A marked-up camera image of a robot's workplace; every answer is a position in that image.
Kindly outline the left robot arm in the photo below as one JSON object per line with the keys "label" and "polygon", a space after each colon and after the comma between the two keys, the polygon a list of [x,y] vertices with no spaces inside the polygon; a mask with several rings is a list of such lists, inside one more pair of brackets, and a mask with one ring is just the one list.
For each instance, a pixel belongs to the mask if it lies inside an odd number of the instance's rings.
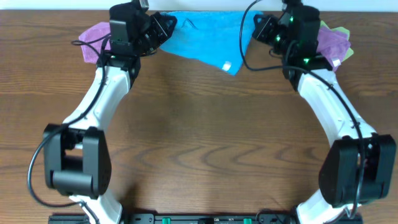
{"label": "left robot arm", "polygon": [[61,124],[44,130],[45,183],[86,213],[85,223],[119,223],[123,208],[108,186],[111,158],[106,131],[121,100],[141,69],[141,58],[154,54],[173,34],[177,18],[148,14],[146,1],[118,4],[109,10],[108,34],[74,40],[97,56],[95,78],[78,107]]}

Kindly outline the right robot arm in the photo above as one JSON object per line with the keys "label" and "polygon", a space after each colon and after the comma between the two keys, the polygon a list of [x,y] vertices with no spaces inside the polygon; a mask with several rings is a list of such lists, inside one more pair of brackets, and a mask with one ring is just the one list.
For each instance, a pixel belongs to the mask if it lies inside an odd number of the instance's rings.
{"label": "right robot arm", "polygon": [[285,1],[282,15],[267,16],[260,33],[282,56],[284,77],[310,105],[330,145],[318,190],[296,206],[289,223],[353,220],[360,206],[388,195],[395,163],[395,140],[365,122],[317,52],[320,23],[318,9]]}

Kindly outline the blue microfiber cloth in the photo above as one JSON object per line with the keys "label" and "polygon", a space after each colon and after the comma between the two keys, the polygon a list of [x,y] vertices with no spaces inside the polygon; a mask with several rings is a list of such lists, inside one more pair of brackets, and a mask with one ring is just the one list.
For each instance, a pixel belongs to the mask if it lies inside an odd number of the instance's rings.
{"label": "blue microfiber cloth", "polygon": [[199,60],[235,76],[243,65],[240,51],[246,52],[254,32],[254,16],[261,11],[173,11],[177,18],[164,52]]}

